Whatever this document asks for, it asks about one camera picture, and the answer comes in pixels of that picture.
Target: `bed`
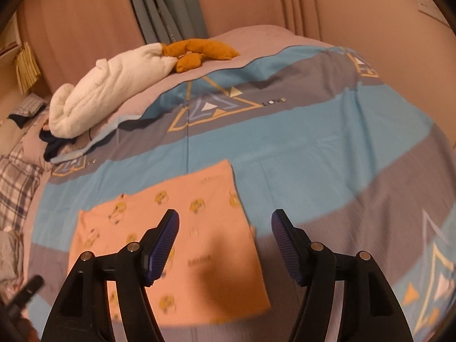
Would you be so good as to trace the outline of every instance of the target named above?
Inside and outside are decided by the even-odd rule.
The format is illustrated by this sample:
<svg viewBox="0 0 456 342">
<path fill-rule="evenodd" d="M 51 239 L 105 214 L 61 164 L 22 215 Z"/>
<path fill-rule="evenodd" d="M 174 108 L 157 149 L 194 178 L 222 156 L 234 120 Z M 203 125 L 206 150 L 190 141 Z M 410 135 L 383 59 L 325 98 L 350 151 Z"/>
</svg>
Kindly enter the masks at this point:
<svg viewBox="0 0 456 342">
<path fill-rule="evenodd" d="M 43 172 L 24 227 L 25 277 L 46 281 L 28 307 L 39 334 L 68 273 L 80 212 L 227 160 L 271 308 L 163 327 L 167 341 L 287 338 L 305 290 L 289 278 L 271 232 L 278 208 L 334 252 L 370 252 L 415 340 L 425 341 L 455 294 L 456 158 L 446 137 L 351 49 L 267 25 L 216 39 L 241 55 L 127 100 Z M 342 290 L 328 341 L 337 339 Z M 122 324 L 113 327 L 125 341 Z"/>
</svg>

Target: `checkered cloth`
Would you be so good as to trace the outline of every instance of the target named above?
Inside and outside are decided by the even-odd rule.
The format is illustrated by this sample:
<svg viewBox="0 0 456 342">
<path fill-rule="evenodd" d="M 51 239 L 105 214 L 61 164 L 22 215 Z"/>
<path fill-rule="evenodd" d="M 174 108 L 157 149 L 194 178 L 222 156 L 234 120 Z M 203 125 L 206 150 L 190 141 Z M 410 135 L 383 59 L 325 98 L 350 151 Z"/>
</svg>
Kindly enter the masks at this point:
<svg viewBox="0 0 456 342">
<path fill-rule="evenodd" d="M 22 160 L 22 143 L 9 155 L 0 156 L 0 230 L 22 233 L 42 169 Z"/>
<path fill-rule="evenodd" d="M 46 102 L 37 94 L 28 95 L 24 101 L 11 114 L 16 114 L 23 117 L 33 117 L 45 105 Z"/>
</svg>

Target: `white plush toy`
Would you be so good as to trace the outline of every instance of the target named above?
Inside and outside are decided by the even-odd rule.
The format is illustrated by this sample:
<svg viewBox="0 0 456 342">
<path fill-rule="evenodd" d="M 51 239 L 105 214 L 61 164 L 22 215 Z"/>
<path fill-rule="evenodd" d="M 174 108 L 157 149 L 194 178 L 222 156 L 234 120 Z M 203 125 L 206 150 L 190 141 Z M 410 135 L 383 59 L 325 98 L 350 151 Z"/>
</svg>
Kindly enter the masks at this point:
<svg viewBox="0 0 456 342">
<path fill-rule="evenodd" d="M 76 86 L 66 83 L 49 105 L 49 128 L 58 138 L 81 135 L 124 101 L 165 78 L 177 58 L 162 56 L 160 43 L 97 60 Z"/>
</svg>

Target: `white wall outlet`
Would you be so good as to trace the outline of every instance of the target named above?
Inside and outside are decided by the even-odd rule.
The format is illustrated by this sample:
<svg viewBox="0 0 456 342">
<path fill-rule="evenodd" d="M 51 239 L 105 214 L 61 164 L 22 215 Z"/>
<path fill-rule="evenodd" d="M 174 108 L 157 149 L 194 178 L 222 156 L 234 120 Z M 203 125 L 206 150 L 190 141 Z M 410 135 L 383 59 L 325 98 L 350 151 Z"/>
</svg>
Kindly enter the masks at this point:
<svg viewBox="0 0 456 342">
<path fill-rule="evenodd" d="M 418 3 L 418 10 L 422 13 L 437 19 L 439 22 L 442 22 L 447 27 L 450 27 L 448 22 L 446 21 L 445 17 L 443 16 L 440 9 L 432 0 L 417 0 Z"/>
</svg>

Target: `silver screw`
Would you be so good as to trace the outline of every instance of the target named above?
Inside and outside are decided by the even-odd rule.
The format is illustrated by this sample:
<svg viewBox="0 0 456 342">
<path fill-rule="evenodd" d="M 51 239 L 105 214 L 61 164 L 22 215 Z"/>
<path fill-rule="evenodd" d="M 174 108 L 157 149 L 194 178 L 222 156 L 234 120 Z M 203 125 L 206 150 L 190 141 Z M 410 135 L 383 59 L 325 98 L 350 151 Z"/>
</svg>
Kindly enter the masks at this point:
<svg viewBox="0 0 456 342">
<path fill-rule="evenodd" d="M 369 254 L 369 252 L 366 251 L 361 251 L 359 253 L 359 257 L 361 257 L 364 261 L 368 261 L 371 259 L 371 255 Z"/>
<path fill-rule="evenodd" d="M 312 248 L 314 251 L 322 251 L 323 248 L 324 248 L 324 246 L 323 246 L 323 244 L 321 244 L 320 242 L 312 242 L 311 248 Z"/>
<path fill-rule="evenodd" d="M 137 251 L 137 250 L 139 250 L 139 248 L 140 248 L 140 244 L 138 242 L 131 242 L 127 246 L 127 250 L 129 250 L 130 252 Z"/>
<path fill-rule="evenodd" d="M 87 251 L 87 252 L 84 252 L 82 255 L 81 255 L 81 260 L 83 261 L 87 261 L 87 260 L 90 260 L 92 258 L 92 253 Z"/>
</svg>

